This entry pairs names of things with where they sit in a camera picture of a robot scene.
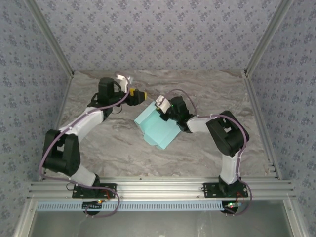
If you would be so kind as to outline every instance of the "patterned wallpaper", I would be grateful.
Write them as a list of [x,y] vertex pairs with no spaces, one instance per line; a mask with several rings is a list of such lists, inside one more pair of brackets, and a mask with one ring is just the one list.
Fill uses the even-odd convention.
[[67,75],[23,0],[0,0],[0,236],[10,237]]
[[242,69],[279,0],[36,0],[73,70]]
[[316,2],[297,0],[252,75],[285,179],[316,236]]

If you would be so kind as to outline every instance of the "light blue cloth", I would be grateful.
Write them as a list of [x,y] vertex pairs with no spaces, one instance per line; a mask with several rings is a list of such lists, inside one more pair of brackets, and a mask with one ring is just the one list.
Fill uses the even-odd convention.
[[164,121],[152,102],[135,120],[144,133],[144,140],[158,149],[165,149],[181,131],[176,121]]

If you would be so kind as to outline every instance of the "black mounting bracket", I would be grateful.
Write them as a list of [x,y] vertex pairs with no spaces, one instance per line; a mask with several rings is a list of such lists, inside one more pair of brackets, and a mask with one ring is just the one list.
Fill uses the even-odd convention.
[[[99,187],[107,187],[117,190],[117,184],[114,183],[101,183]],[[105,189],[87,189],[81,186],[74,186],[73,199],[115,199],[115,194]]]
[[201,190],[204,192],[205,198],[247,198],[248,191],[247,186],[238,180],[230,185],[227,185],[223,188],[221,182],[217,183],[203,183]]

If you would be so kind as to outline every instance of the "marble surface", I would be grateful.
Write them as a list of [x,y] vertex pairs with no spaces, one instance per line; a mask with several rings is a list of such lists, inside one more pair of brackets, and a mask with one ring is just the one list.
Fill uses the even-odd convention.
[[[125,71],[134,76],[133,86],[148,92],[139,106],[123,105],[80,143],[81,162],[100,176],[218,176],[221,153],[209,133],[180,133],[165,149],[143,140],[134,119],[160,94],[174,88],[185,90],[196,103],[199,115],[230,110],[249,132],[250,141],[242,156],[242,176],[264,176],[268,159],[259,137],[251,104],[239,72],[228,71]],[[75,72],[62,116],[68,124],[86,108],[97,92],[101,77],[110,71]],[[193,107],[183,95],[193,113]]]

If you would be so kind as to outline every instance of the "enclosure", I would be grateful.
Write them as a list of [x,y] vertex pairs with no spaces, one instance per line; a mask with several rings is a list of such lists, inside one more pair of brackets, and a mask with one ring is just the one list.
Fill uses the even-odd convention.
[[[3,0],[0,9],[1,236],[316,235],[316,3]],[[115,71],[148,98],[114,108],[80,142],[81,163],[121,196],[104,224],[38,167],[46,132],[77,118]],[[226,217],[219,210],[231,199],[201,190],[222,169],[209,133],[180,132],[160,150],[134,122],[175,88],[198,115],[229,110],[248,131],[244,215]]]

